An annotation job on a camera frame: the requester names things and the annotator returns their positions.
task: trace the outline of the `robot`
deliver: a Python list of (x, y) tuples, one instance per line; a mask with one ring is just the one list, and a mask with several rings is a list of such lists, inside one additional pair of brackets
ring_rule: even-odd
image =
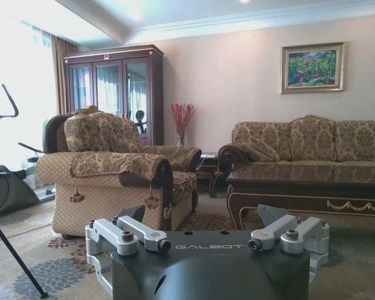
[(258, 212), (266, 227), (251, 232), (164, 232), (141, 223), (144, 206), (128, 209), (86, 226), (87, 262), (115, 300), (307, 300), (328, 261), (329, 225)]

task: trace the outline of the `framed painting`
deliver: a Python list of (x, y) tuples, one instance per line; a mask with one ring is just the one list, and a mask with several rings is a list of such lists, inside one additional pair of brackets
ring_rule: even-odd
[(344, 90), (346, 43), (282, 48), (281, 94)]

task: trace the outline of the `screw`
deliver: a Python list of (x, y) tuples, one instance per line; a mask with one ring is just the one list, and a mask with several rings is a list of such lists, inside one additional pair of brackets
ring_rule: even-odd
[(131, 232), (131, 231), (123, 231), (121, 238), (122, 238), (122, 240), (124, 242), (133, 241), (133, 232)]
[(163, 239), (159, 245), (158, 249), (160, 252), (167, 252), (171, 248), (171, 243), (167, 239)]
[(299, 233), (296, 230), (289, 229), (289, 230), (286, 231), (286, 236), (289, 239), (295, 241), (299, 238)]
[(253, 250), (254, 252), (258, 252), (261, 250), (263, 244), (261, 243), (261, 241), (259, 239), (251, 239), (249, 241), (249, 249)]

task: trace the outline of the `tripod leg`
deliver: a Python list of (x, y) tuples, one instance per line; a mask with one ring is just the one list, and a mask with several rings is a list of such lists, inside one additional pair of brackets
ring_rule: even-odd
[(0, 229), (0, 238), (3, 241), (3, 243), (6, 245), (8, 250), (11, 252), (12, 256), (16, 259), (18, 264), (21, 266), (21, 268), (24, 270), (25, 274), (29, 277), (29, 279), (32, 281), (33, 285), (35, 288), (39, 291), (40, 293), (40, 298), (44, 299), (47, 298), (48, 294), (47, 292), (43, 291), (42, 287), (39, 285), (39, 283), (36, 281), (35, 277), (32, 275), (28, 267), (24, 264), (23, 260), (19, 257), (18, 253), (15, 251), (13, 246), (10, 244), (8, 241), (7, 237), (4, 235), (4, 233)]

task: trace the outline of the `floral rug pattern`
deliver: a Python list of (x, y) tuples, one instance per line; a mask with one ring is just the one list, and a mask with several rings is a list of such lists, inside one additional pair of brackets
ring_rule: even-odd
[[(2, 230), (5, 234), (13, 234), (12, 245), (49, 293), (48, 299), (110, 300), (97, 282), (94, 268), (86, 262), (84, 239), (63, 239), (52, 231), (47, 217), (47, 209), (52, 208), (50, 205), (46, 205), (46, 209), (40, 207), (35, 214), (33, 210), (15, 212), (20, 215), (8, 216), (1, 223)], [(256, 218), (250, 218), (251, 215), (248, 224), (261, 226)], [(351, 226), (355, 224), (344, 227), (340, 219), (338, 226), (333, 222), (330, 225), (329, 262), (319, 270), (309, 300), (375, 300), (375, 227)], [(181, 231), (200, 229), (233, 230), (233, 224), (227, 215), (196, 213), (179, 227)], [(0, 300), (7, 299), (35, 300), (40, 297), (0, 241)]]

